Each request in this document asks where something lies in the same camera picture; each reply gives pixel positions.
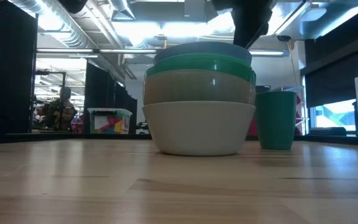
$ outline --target black partition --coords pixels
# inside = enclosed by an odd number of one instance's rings
[[[137,100],[128,95],[127,90],[112,79],[110,74],[91,63],[86,66],[84,132],[90,133],[88,108],[122,108],[132,112],[129,133],[136,133]]]
[[[28,133],[37,22],[0,3],[0,134]]]

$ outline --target green bowl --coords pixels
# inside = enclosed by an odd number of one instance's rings
[[[242,60],[217,54],[186,54],[160,61],[146,71],[146,78],[174,70],[207,70],[234,75],[255,85],[256,74]]]

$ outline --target green cup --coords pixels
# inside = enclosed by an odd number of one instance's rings
[[[295,135],[296,93],[259,93],[255,105],[258,139],[262,149],[290,150]]]

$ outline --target bowl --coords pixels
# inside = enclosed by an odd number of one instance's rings
[[[221,72],[174,70],[148,77],[144,105],[175,101],[227,101],[255,103],[255,86]]]
[[[230,56],[232,58],[237,58],[241,60],[244,64],[248,66],[251,65],[252,61],[252,56],[247,49],[244,49],[234,44],[206,41],[180,44],[174,47],[167,48],[154,57],[154,63],[159,63],[159,61],[177,55],[198,53]]]
[[[215,54],[186,54],[160,61],[146,71],[146,79],[161,72],[174,70],[205,70],[221,72],[248,81],[255,85],[256,74],[250,66],[240,60]]]
[[[156,147],[181,156],[225,156],[245,141],[255,106],[218,101],[156,103],[143,107]]]

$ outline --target beige bowl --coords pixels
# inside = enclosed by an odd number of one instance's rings
[[[144,105],[176,101],[255,103],[255,87],[248,81],[221,72],[175,70],[148,77]]]

